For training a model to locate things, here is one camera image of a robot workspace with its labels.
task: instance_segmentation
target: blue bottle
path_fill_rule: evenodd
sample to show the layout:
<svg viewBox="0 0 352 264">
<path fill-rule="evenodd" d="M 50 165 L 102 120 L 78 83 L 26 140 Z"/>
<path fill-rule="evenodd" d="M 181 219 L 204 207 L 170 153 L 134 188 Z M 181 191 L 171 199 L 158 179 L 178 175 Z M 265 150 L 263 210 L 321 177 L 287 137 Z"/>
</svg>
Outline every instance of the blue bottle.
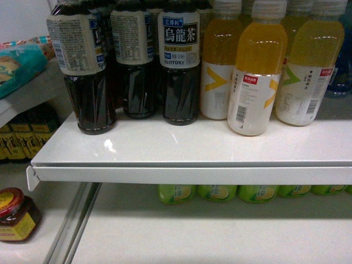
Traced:
<svg viewBox="0 0 352 264">
<path fill-rule="evenodd" d="M 345 28 L 345 39 L 336 60 L 335 70 L 327 88 L 327 97 L 344 96 L 352 91 L 352 1 L 340 17 Z"/>
</svg>

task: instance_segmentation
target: dark bottle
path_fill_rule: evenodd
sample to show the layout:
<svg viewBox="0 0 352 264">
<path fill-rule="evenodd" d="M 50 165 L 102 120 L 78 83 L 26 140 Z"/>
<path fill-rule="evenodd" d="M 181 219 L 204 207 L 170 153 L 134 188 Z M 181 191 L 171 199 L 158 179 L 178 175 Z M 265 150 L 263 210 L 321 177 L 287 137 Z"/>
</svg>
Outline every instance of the dark bottle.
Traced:
<svg viewBox="0 0 352 264">
<path fill-rule="evenodd" d="M 153 47 L 154 47 L 154 64 L 155 64 L 155 87 L 156 87 L 156 100 L 158 105 L 162 104 L 162 91 L 161 91 L 161 64 L 159 58 L 159 30 L 158 30 L 158 16 L 165 8 L 167 0 L 145 0 L 144 5 L 149 11 L 152 19 L 153 27 Z"/>
<path fill-rule="evenodd" d="M 58 1 L 47 26 L 78 127 L 85 134 L 95 135 L 112 128 L 116 113 L 106 85 L 101 28 L 83 2 Z"/>
<path fill-rule="evenodd" d="M 210 21 L 213 19 L 213 8 L 208 0 L 191 0 L 191 3 L 195 6 L 200 14 L 200 26 L 199 26 L 199 52 L 202 57 L 203 54 L 203 40 L 205 30 L 209 26 Z"/>
<path fill-rule="evenodd" d="M 173 125 L 199 114 L 200 15 L 188 0 L 170 0 L 158 17 L 163 116 Z"/>
<path fill-rule="evenodd" d="M 151 16 L 139 0 L 120 0 L 111 13 L 123 109 L 132 118 L 155 113 L 155 68 Z"/>
</svg>

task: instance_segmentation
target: white wall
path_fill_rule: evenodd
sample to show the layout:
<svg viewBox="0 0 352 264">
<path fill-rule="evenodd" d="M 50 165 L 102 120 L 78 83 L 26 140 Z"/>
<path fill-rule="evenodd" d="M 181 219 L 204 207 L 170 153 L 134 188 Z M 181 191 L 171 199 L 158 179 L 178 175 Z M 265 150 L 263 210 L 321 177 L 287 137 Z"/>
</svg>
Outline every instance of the white wall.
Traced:
<svg viewBox="0 0 352 264">
<path fill-rule="evenodd" d="M 55 0 L 0 0 L 0 43 L 48 35 L 46 19 Z"/>
</svg>

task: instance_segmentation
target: shelf bracket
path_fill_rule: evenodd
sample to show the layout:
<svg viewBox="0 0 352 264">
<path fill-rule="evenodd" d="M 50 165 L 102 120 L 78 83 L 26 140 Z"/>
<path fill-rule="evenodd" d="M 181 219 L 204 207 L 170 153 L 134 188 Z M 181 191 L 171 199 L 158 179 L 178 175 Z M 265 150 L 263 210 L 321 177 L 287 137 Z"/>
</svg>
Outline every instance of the shelf bracket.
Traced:
<svg viewBox="0 0 352 264">
<path fill-rule="evenodd" d="M 34 191 L 34 189 L 38 186 L 40 179 L 38 174 L 34 171 L 32 166 L 27 167 L 27 186 L 29 191 Z"/>
</svg>

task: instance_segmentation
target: yellow chevron logo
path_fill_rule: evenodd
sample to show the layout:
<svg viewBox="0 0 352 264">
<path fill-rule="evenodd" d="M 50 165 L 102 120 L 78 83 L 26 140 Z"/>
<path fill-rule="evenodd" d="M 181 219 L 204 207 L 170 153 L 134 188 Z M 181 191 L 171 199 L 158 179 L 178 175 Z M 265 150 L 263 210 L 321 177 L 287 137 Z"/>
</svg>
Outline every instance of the yellow chevron logo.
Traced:
<svg viewBox="0 0 352 264">
<path fill-rule="evenodd" d="M 275 91 L 275 93 L 273 94 L 272 97 L 270 97 L 267 101 L 265 101 L 264 109 L 267 108 L 275 100 L 275 94 L 276 94 L 278 87 L 279 87 L 279 83 L 277 81 L 274 81 L 273 79 L 271 79 L 269 88 L 273 89 Z"/>
<path fill-rule="evenodd" d="M 226 84 L 228 81 L 226 81 L 224 78 L 220 77 L 217 75 L 210 67 L 207 67 L 207 74 L 215 81 L 212 82 L 211 84 L 207 84 L 205 86 L 205 91 L 211 91 L 213 89 L 216 89 L 217 87 L 220 87 L 224 84 Z"/>
</svg>

